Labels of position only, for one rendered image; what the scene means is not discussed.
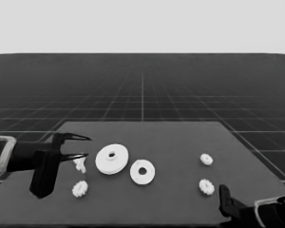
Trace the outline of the large thick white disc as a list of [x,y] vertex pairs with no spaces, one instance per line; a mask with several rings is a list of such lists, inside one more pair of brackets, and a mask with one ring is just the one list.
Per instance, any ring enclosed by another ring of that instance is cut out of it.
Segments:
[[106,175],[117,174],[122,171],[129,160],[127,148],[118,143],[113,143],[102,148],[95,159],[97,169]]

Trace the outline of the white round carrier with pins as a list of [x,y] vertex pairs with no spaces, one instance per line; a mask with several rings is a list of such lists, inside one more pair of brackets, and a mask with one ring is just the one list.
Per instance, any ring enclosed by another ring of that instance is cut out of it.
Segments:
[[155,174],[155,166],[148,160],[136,160],[130,167],[130,177],[138,185],[149,184]]

